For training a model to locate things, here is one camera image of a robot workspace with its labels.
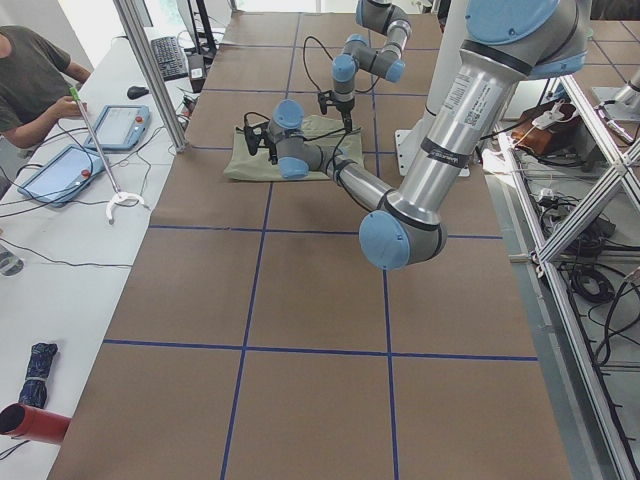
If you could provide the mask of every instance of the green cloth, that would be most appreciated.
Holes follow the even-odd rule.
[[[342,122],[332,118],[320,117],[318,115],[310,115],[302,122],[302,131],[306,138],[319,137],[325,133],[333,132],[342,128]],[[344,132],[335,133],[320,140],[312,141],[310,144],[335,146]],[[351,160],[364,164],[362,157],[362,138],[360,129],[356,128],[347,135],[342,143],[340,150]],[[272,165],[269,161],[269,151],[267,149],[259,149],[255,157],[249,154],[247,144],[244,140],[242,132],[236,133],[233,137],[233,153],[231,161],[227,168],[224,169],[224,176],[233,180],[245,180],[253,182],[277,182],[285,181],[280,175],[277,165]],[[324,173],[309,172],[304,180],[328,180]]]
[[[64,72],[71,57],[28,28],[0,27],[11,53],[0,58],[0,132],[38,118],[59,98],[69,95]]]

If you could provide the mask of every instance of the white table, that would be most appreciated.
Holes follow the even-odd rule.
[[[151,111],[151,122],[142,142],[162,125],[151,95],[137,100],[126,97],[132,85],[146,85],[126,39],[116,39],[111,50],[96,68],[80,92],[88,103],[89,116],[95,120],[107,104],[144,104]],[[178,107],[183,92],[190,91],[187,78],[167,82],[172,103]],[[83,126],[81,120],[65,119],[65,129]],[[59,133],[55,127],[50,135]],[[85,133],[77,135],[81,143]],[[43,147],[30,163],[44,164],[66,145],[67,136]],[[174,149],[166,130],[145,147],[141,154],[151,163],[147,186],[142,195],[154,208],[162,191]],[[109,155],[112,163],[124,158]],[[126,166],[113,167],[114,175],[125,191],[140,193],[147,165],[133,156]],[[33,171],[23,171],[17,183]],[[106,175],[97,177],[76,199],[85,202],[109,200],[113,195]],[[63,208],[38,208],[16,216],[4,215],[38,205],[24,200],[15,187],[0,201],[0,228],[3,238],[29,247],[53,259],[72,263],[95,262],[132,264],[146,232],[150,210],[142,206],[115,207],[114,225],[107,223],[105,204],[69,204]],[[24,381],[31,345],[55,342],[59,353],[47,382],[47,410],[73,416],[91,367],[120,298],[129,268],[70,267],[51,264],[31,252],[7,247],[24,260],[24,269],[13,277],[0,276],[0,409],[15,403]],[[18,442],[0,436],[0,451]],[[0,478],[38,480],[47,477],[58,453],[57,446],[30,442],[0,462]]]

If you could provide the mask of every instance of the dark t-shirt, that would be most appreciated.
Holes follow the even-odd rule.
[[[64,72],[71,57],[28,28],[0,27],[11,54],[0,58],[0,132],[38,118],[56,100],[69,95]]]

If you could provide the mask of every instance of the person's hand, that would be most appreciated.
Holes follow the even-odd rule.
[[[49,107],[49,111],[56,119],[80,116],[80,109],[70,96],[59,98],[56,103]]]

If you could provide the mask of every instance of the beige cloth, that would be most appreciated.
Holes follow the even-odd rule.
[[[325,133],[333,132],[342,128],[342,122],[332,118],[321,117],[318,115],[310,115],[302,122],[302,131],[306,138],[319,137]],[[344,132],[335,133],[325,138],[310,142],[315,145],[334,146],[336,145]],[[351,160],[363,165],[362,157],[362,138],[361,129],[355,128],[353,132],[347,135],[342,143],[340,150]],[[277,165],[269,162],[269,151],[267,149],[259,149],[255,157],[249,154],[247,144],[244,141],[244,134],[236,131],[233,137],[233,154],[227,168],[224,169],[224,176],[234,180],[245,180],[253,182],[277,182],[284,181],[280,175]],[[328,177],[324,173],[309,172],[304,180],[327,180]]]

